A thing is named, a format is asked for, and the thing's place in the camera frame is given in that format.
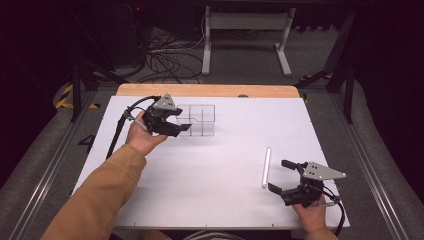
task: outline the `floor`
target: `floor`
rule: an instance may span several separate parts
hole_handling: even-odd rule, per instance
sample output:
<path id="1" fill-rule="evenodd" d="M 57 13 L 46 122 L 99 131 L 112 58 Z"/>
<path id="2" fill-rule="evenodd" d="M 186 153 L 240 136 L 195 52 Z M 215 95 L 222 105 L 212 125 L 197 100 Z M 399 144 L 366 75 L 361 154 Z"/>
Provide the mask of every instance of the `floor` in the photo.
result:
<path id="1" fill-rule="evenodd" d="M 174 51 L 179 53 L 179 63 L 191 69 L 182 67 L 176 75 L 183 83 L 293 85 L 301 76 L 322 69 L 337 34 L 334 29 L 303 33 L 292 30 L 285 52 L 293 76 L 284 77 L 273 50 L 280 33 L 216 33 L 210 74 L 199 75 L 197 80 L 190 77 L 192 71 L 201 71 L 201 61 L 180 53 L 201 58 L 202 46 L 197 45 Z M 241 36 L 255 37 L 246 40 Z M 122 68 L 117 73 L 128 71 Z M 152 73 L 145 67 L 128 80 L 177 83 L 168 73 Z M 356 84 L 354 88 L 351 125 L 341 114 L 343 88 L 337 94 L 327 94 L 327 81 L 319 80 L 300 93 L 307 96 L 305 104 L 329 166 L 350 176 L 348 181 L 336 181 L 351 223 L 351 227 L 343 229 L 340 239 L 424 239 L 424 206 L 397 169 L 373 125 L 361 86 Z M 75 123 L 69 122 L 71 109 L 58 109 L 1 189 L 0 239 L 39 239 L 68 199 L 87 157 L 88 146 L 82 141 L 96 134 L 110 96 L 118 88 L 114 82 L 99 82 L 97 92 L 84 92 L 87 108 Z M 91 103 L 100 107 L 88 108 Z M 116 234 L 136 239 L 132 231 L 116 230 Z M 292 234 L 304 236 L 302 231 Z"/>

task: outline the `white table surface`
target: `white table surface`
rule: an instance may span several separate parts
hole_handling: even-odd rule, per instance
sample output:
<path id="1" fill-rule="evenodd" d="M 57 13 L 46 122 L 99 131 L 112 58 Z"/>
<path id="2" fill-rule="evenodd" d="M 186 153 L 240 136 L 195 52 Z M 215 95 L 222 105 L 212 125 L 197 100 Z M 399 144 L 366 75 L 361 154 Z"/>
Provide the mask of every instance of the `white table surface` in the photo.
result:
<path id="1" fill-rule="evenodd" d="M 142 96 L 114 96 L 76 184 L 106 158 L 116 124 L 127 106 Z M 314 161 L 328 166 L 301 98 L 173 97 L 178 104 L 215 105 L 215 134 L 169 137 L 147 156 L 141 180 L 122 207 L 117 227 L 160 229 L 296 229 L 292 207 L 261 187 L 267 147 L 272 148 L 269 182 L 296 188 L 297 171 L 280 165 Z M 147 108 L 151 100 L 140 104 Z M 124 143 L 127 121 L 116 148 Z M 325 185 L 336 195 L 334 181 Z M 328 227 L 336 227 L 338 207 L 327 208 Z M 346 218 L 344 226 L 349 226 Z"/>

